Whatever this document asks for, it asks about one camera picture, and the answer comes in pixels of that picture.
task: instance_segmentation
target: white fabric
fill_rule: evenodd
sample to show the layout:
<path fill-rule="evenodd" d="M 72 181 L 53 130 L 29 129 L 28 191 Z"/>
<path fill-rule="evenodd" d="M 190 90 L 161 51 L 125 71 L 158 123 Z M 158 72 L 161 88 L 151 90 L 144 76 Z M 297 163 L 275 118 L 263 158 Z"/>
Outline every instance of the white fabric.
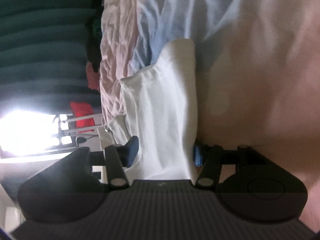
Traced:
<path fill-rule="evenodd" d="M 191 40 L 167 44 L 156 64 L 121 80 L 128 130 L 140 149 L 128 179 L 196 178 L 195 52 Z"/>

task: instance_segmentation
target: dark green curtain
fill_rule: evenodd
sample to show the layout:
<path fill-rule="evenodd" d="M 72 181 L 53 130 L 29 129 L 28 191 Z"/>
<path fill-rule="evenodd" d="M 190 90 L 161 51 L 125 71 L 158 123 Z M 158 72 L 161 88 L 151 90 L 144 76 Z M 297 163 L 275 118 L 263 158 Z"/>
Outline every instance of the dark green curtain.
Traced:
<path fill-rule="evenodd" d="M 55 114 L 71 101 L 99 108 L 87 88 L 85 21 L 92 0 L 0 0 L 0 116 Z"/>

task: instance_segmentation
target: light blue fabric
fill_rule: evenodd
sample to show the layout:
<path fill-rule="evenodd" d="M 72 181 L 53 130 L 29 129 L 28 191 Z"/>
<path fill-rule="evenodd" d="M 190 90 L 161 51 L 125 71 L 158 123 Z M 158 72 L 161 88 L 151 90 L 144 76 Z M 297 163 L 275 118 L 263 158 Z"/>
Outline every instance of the light blue fabric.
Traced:
<path fill-rule="evenodd" d="M 211 66 L 220 51 L 219 32 L 237 14 L 240 0 L 138 0 L 136 71 L 154 64 L 164 45 L 177 38 L 196 45 L 197 68 Z"/>

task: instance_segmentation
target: pink fabric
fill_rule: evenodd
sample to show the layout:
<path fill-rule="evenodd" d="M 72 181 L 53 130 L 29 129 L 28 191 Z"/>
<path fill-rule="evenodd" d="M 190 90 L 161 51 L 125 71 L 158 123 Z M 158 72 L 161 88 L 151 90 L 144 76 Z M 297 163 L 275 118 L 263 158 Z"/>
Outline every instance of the pink fabric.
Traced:
<path fill-rule="evenodd" d="M 301 220 L 320 230 L 320 0 L 242 0 L 223 51 L 197 74 L 198 138 L 253 146 L 309 190 Z"/>
<path fill-rule="evenodd" d="M 100 92 L 100 74 L 93 71 L 92 63 L 87 62 L 85 73 L 88 80 L 88 88 L 95 89 Z"/>
<path fill-rule="evenodd" d="M 133 75 L 130 59 L 138 37 L 136 0 L 105 0 L 104 6 L 100 64 L 103 124 L 124 113 L 119 80 Z"/>

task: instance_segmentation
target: red object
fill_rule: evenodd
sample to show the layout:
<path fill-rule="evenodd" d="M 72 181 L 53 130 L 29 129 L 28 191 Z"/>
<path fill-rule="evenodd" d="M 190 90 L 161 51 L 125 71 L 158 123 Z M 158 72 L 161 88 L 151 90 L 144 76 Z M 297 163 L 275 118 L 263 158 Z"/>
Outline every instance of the red object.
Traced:
<path fill-rule="evenodd" d="M 71 102 L 70 106 L 72 108 L 72 111 L 75 117 L 94 114 L 91 105 L 89 105 L 88 103 Z M 93 125 L 95 125 L 93 118 L 76 121 L 76 128 L 93 126 Z M 87 130 L 87 131 L 81 131 L 81 132 L 93 132 L 93 131 L 94 130 Z"/>

